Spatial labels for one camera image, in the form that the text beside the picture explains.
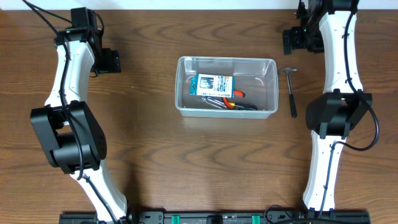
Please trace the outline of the small metal hammer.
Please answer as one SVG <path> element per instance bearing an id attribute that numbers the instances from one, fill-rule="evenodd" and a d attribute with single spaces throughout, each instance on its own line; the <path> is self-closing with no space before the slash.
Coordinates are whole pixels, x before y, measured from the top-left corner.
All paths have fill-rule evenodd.
<path id="1" fill-rule="evenodd" d="M 292 91 L 292 83 L 291 83 L 290 74 L 294 73 L 296 71 L 297 71 L 297 69 L 292 68 L 292 67 L 284 67 L 279 70 L 279 73 L 284 72 L 287 76 L 287 83 L 288 83 L 288 89 L 289 89 L 290 112 L 291 112 L 291 116 L 293 118 L 297 117 L 297 109 L 296 109 L 296 105 L 295 105 L 294 93 Z"/>

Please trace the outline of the red handled pliers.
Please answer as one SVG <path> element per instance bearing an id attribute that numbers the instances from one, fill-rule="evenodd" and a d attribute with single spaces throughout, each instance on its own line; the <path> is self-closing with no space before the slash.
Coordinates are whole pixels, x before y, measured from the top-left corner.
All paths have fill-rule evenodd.
<path id="1" fill-rule="evenodd" d="M 242 91 L 240 91 L 240 90 L 235 90 L 234 91 L 234 95 L 238 95 L 239 97 L 241 97 L 241 98 L 244 98 L 245 97 L 245 94 L 242 92 Z M 224 105 L 227 107 L 227 109 L 229 109 L 229 110 L 237 110 L 238 109 L 238 106 L 237 106 L 237 104 L 236 103 L 233 103 L 233 102 L 230 102 L 230 101 L 228 101 L 228 99 L 227 98 L 223 98 L 223 102 L 224 102 Z"/>

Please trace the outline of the blue screw box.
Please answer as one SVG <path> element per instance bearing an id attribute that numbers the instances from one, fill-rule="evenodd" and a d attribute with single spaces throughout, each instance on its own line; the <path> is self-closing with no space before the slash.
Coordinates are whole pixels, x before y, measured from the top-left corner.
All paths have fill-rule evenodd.
<path id="1" fill-rule="evenodd" d="M 197 73 L 191 80 L 190 94 L 232 98 L 234 96 L 234 77 Z"/>

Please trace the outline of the clear plastic container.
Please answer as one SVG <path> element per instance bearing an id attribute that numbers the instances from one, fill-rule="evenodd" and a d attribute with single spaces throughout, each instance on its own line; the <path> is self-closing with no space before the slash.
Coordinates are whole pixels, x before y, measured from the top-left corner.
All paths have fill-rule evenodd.
<path id="1" fill-rule="evenodd" d="M 222 110 L 190 94 L 192 78 L 197 74 L 234 77 L 234 90 L 245 94 L 234 95 L 228 101 L 253 105 L 257 111 Z M 182 116 L 208 118 L 266 119 L 278 109 L 279 86 L 276 62 L 269 58 L 236 57 L 180 57 L 175 77 L 175 107 Z"/>

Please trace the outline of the silver wrench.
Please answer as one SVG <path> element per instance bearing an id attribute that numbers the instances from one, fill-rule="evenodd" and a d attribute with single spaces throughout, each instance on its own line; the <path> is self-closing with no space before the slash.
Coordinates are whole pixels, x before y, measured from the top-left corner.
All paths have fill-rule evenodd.
<path id="1" fill-rule="evenodd" d="M 215 98 L 213 98 L 213 97 L 210 97 L 210 96 L 202 96 L 201 99 L 202 99 L 204 102 L 206 102 L 206 103 L 208 103 L 209 105 L 214 106 L 214 107 L 216 107 L 216 108 L 219 108 L 219 109 L 222 109 L 222 110 L 227 110 L 227 109 L 228 109 L 228 107 L 227 107 L 222 101 L 217 100 L 217 99 L 215 99 Z"/>

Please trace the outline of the black yellow screwdriver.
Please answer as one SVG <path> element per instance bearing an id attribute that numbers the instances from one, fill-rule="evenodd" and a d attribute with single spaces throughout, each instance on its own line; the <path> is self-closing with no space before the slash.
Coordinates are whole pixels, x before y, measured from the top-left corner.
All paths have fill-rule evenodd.
<path id="1" fill-rule="evenodd" d="M 245 104 L 235 104 L 234 108 L 236 110 L 247 110 L 247 111 L 257 111 L 257 108 L 253 105 L 245 105 Z"/>

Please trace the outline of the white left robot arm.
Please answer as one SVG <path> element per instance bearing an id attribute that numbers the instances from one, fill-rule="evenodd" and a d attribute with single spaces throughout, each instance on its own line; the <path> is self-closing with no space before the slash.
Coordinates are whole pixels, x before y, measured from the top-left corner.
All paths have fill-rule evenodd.
<path id="1" fill-rule="evenodd" d="M 105 134 L 87 103 L 90 74 L 121 72 L 119 52 L 103 47 L 104 23 L 95 11 L 74 8 L 67 21 L 69 27 L 55 31 L 52 91 L 31 111 L 30 122 L 49 164 L 80 184 L 96 212 L 61 215 L 60 223 L 134 223 L 106 165 Z"/>

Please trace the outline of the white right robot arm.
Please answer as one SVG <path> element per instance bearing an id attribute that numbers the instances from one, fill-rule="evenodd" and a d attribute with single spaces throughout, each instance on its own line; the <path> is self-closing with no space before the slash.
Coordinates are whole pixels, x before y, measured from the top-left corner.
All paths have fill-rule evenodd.
<path id="1" fill-rule="evenodd" d="M 284 55 L 296 49 L 323 53 L 323 93 L 306 109 L 312 136 L 312 158 L 303 202 L 318 213 L 335 208 L 335 182 L 340 155 L 350 131 L 366 113 L 375 115 L 373 97 L 365 93 L 356 59 L 355 26 L 358 1 L 299 1 L 299 26 L 283 32 Z"/>

